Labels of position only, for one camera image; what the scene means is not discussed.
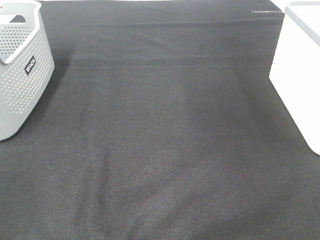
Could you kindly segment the grey perforated plastic basket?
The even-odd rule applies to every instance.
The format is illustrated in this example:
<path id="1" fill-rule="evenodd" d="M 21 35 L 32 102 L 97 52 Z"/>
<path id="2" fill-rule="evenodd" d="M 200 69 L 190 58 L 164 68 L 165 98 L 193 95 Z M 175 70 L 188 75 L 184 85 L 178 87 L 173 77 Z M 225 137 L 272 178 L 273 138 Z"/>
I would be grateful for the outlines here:
<path id="1" fill-rule="evenodd" d="M 35 0 L 0 2 L 0 139 L 18 132 L 55 69 Z"/>

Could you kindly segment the white plastic storage bin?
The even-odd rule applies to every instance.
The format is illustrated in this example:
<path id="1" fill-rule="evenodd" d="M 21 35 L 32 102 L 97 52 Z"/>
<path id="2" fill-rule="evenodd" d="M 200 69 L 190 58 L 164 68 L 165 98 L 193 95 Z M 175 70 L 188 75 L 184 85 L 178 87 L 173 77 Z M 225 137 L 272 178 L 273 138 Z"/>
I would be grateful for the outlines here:
<path id="1" fill-rule="evenodd" d="M 309 148 L 320 153 L 320 2 L 291 1 L 269 79 Z"/>

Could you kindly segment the black fabric table cloth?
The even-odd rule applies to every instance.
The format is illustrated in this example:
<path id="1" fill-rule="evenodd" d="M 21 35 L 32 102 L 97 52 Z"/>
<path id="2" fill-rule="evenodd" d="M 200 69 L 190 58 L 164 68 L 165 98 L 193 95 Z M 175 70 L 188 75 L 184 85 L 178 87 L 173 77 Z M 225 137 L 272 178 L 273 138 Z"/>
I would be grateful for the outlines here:
<path id="1" fill-rule="evenodd" d="M 0 144 L 3 240 L 317 240 L 320 157 L 269 0 L 44 1 L 55 69 Z"/>

